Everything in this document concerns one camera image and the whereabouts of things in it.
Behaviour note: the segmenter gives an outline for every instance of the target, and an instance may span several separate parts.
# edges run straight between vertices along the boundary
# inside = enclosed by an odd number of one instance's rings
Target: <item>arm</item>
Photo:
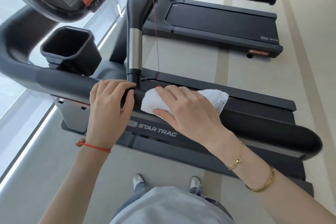
[[[269,165],[226,129],[216,109],[201,94],[186,87],[157,87],[173,115],[155,110],[178,132],[206,147],[227,166],[240,155],[233,171],[250,188],[259,188],[269,179]],[[335,224],[336,217],[309,194],[275,170],[273,183],[255,193],[277,224]]]
[[[124,108],[120,102],[125,90],[135,83],[106,80],[90,93],[90,118],[86,143],[111,149],[125,130],[134,106],[134,91],[127,94]],[[40,220],[40,224],[83,223],[101,167],[108,153],[82,146],[63,184]]]

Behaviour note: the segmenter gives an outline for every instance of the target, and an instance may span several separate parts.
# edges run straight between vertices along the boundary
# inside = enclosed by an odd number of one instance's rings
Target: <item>sneaker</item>
[[[133,175],[132,178],[132,184],[133,184],[133,190],[135,191],[135,187],[139,184],[139,183],[145,183],[144,179],[142,178],[142,176],[140,174],[135,174]]]
[[[190,189],[198,188],[201,185],[201,180],[197,176],[193,176],[190,181]]]

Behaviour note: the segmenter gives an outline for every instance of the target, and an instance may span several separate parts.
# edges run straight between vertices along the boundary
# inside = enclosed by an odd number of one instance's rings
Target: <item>jeans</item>
[[[131,196],[116,212],[116,214],[114,215],[114,217],[120,213],[124,208],[126,208],[127,206],[129,206],[130,204],[132,204],[133,202],[137,201],[139,198],[141,198],[143,195],[145,195],[147,192],[149,192],[152,189],[151,186],[149,186],[146,183],[140,182],[136,185],[135,190],[134,190],[134,194],[133,196]],[[205,200],[207,200],[209,203],[213,204],[214,206],[217,206],[219,209],[221,209],[223,212],[225,212],[232,220],[232,216],[229,214],[229,212],[227,211],[227,209],[225,209],[225,207],[218,201],[208,198],[208,197],[203,197],[201,196],[201,189],[202,189],[202,185],[200,185],[198,188],[191,188],[190,193],[197,195],[199,197],[204,198]]]

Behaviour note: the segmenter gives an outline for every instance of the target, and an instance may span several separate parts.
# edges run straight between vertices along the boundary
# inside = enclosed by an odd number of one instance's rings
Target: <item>gold bracelet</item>
[[[244,147],[244,144],[240,141],[240,143],[242,144],[242,146],[241,146],[241,151],[240,151],[240,153],[239,153],[239,156],[238,156],[238,158],[236,158],[236,161],[234,162],[234,164],[231,166],[231,167],[228,167],[227,165],[226,165],[226,167],[229,169],[229,170],[233,170],[233,169],[235,169],[237,166],[238,166],[238,164],[240,163],[240,155],[242,154],[242,151],[243,151],[243,147]]]
[[[257,189],[251,189],[247,185],[245,186],[252,192],[262,192],[265,189],[267,189],[273,183],[273,180],[274,180],[274,167],[270,165],[270,168],[271,168],[271,176],[269,177],[268,181],[264,185],[262,185],[261,187]]]

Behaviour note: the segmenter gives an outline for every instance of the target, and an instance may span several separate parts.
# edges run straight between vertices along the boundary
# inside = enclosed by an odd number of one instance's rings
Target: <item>floor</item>
[[[277,0],[274,6],[241,0],[197,0],[233,5],[278,15],[283,53],[276,59],[248,59],[245,54],[177,40],[143,38],[143,66],[188,78],[294,100],[296,123],[317,132],[323,151],[305,161],[307,181],[315,199],[336,214],[336,72],[333,41],[336,36],[336,0]],[[118,27],[100,52],[106,58]],[[58,111],[0,194],[3,224],[37,223],[70,169],[79,135],[60,129]],[[115,146],[105,163],[85,223],[109,223],[117,208],[132,194],[131,177],[141,173],[153,186],[188,189],[193,175],[200,177],[204,194],[220,200],[237,224],[274,223],[266,210],[234,178]]]

